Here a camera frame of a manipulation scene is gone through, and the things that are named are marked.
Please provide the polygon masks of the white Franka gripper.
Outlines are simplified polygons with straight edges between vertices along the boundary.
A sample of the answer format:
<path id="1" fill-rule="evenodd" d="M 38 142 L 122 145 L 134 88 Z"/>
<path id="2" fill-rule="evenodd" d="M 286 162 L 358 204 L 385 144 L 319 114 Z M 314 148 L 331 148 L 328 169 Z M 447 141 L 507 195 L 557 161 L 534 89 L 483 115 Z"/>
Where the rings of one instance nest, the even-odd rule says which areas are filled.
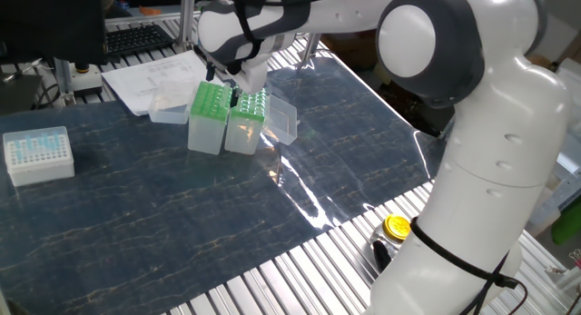
<path id="1" fill-rule="evenodd" d="M 241 63 L 241 70 L 233 76 L 234 82 L 248 94 L 255 94 L 260 91 L 266 82 L 268 65 L 267 60 L 268 55 L 258 55 L 257 57 L 243 61 Z M 212 63 L 206 64 L 206 77 L 205 80 L 211 82 L 214 78 L 215 67 Z M 230 107 L 233 108 L 237 105 L 239 100 L 239 87 L 235 86 L 232 88 L 231 94 L 231 104 Z"/>

